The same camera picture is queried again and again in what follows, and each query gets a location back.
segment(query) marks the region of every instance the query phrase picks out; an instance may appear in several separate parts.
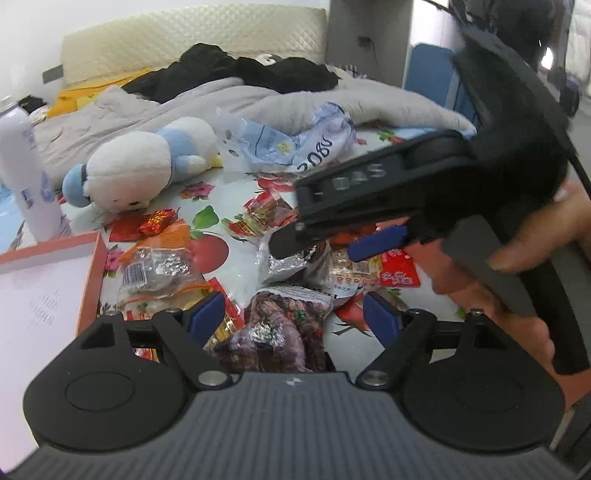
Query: pink box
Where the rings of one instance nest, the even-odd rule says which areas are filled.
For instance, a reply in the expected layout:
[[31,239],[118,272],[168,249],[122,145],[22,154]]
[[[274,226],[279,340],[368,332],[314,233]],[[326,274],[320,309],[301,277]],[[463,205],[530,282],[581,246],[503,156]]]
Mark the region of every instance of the pink box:
[[12,262],[22,261],[26,258],[65,251],[82,245],[87,245],[89,249],[93,249],[93,252],[88,275],[86,276],[85,288],[80,301],[77,325],[78,334],[84,331],[96,319],[96,309],[103,283],[103,271],[108,254],[108,249],[103,242],[101,234],[99,232],[83,233],[68,238],[43,242],[33,247],[21,248],[0,255],[0,266],[2,266]]

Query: blue white plastic bag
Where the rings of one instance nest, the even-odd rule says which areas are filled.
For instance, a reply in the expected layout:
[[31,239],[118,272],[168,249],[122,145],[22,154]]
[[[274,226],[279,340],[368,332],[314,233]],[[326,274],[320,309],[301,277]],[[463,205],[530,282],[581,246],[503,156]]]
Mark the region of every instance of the blue white plastic bag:
[[215,130],[230,171],[304,173],[337,161],[355,141],[349,114],[335,103],[322,105],[312,127],[293,137],[231,114],[220,114]]

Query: plush toy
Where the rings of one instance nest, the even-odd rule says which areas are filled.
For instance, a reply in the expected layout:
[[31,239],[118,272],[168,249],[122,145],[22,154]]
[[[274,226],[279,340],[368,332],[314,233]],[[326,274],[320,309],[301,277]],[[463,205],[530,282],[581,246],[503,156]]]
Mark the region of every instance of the plush toy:
[[86,165],[66,174],[62,192],[77,207],[107,212],[146,208],[171,183],[221,167],[217,140],[205,121],[184,117],[159,132],[131,132],[101,145]]

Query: yellow cloth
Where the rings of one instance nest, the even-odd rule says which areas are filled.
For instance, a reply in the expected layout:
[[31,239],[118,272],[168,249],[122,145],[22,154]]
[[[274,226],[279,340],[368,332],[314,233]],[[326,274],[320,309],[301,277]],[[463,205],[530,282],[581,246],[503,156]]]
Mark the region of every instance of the yellow cloth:
[[58,94],[55,104],[47,113],[47,118],[80,110],[88,103],[91,103],[107,87],[125,85],[127,82],[148,72],[150,72],[150,69],[144,69],[140,72],[126,73],[109,79],[93,80],[77,88],[62,90]]

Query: red packaging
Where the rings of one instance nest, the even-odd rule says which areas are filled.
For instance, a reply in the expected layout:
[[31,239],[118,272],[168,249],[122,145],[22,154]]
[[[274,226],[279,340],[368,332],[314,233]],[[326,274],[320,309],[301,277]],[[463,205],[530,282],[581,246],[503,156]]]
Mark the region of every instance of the red packaging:
[[393,249],[380,255],[379,283],[385,287],[420,287],[414,260],[404,250]]
[[141,240],[144,235],[139,231],[143,225],[152,216],[151,213],[128,213],[117,218],[112,224],[109,242],[136,242]]
[[176,222],[178,214],[176,210],[169,208],[166,210],[156,210],[150,215],[150,218],[139,226],[139,231],[144,236],[156,236]]
[[250,199],[244,208],[264,232],[269,228],[287,225],[297,217],[295,210],[281,196],[268,190]]
[[232,323],[236,327],[236,329],[241,329],[244,327],[244,317],[236,304],[228,298],[226,291],[223,289],[222,284],[218,281],[216,277],[210,278],[208,283],[212,286],[212,288],[223,295],[225,304],[226,304],[226,315],[230,317]]

